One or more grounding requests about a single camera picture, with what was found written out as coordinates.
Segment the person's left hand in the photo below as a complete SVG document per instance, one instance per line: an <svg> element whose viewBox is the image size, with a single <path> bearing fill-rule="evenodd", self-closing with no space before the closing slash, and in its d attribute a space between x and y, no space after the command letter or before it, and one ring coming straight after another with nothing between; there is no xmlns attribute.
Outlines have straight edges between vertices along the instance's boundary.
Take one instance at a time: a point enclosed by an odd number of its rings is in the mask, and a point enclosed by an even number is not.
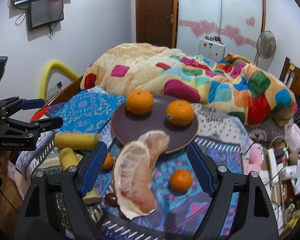
<svg viewBox="0 0 300 240"><path fill-rule="evenodd" d="M11 151L0 151L0 178L5 178L8 174L8 162Z"/></svg>

